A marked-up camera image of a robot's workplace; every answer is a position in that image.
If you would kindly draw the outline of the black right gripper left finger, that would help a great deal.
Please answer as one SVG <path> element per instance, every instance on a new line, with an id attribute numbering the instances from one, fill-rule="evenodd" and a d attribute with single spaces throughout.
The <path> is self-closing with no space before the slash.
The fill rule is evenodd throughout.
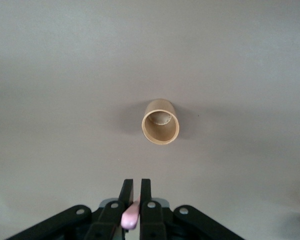
<path id="1" fill-rule="evenodd" d="M 123 212 L 133 203 L 133 180 L 123 181 L 118 198 L 104 200 L 96 211 L 79 204 L 72 206 L 11 237 L 10 240 L 113 240 L 121 229 Z"/>

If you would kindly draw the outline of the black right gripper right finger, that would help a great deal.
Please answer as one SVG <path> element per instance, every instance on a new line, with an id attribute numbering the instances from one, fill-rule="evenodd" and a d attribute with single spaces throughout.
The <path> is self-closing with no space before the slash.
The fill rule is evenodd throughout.
<path id="1" fill-rule="evenodd" d="M 242 237 L 190 205 L 175 210 L 152 198 L 151 180 L 140 189 L 141 240 L 241 240 Z"/>

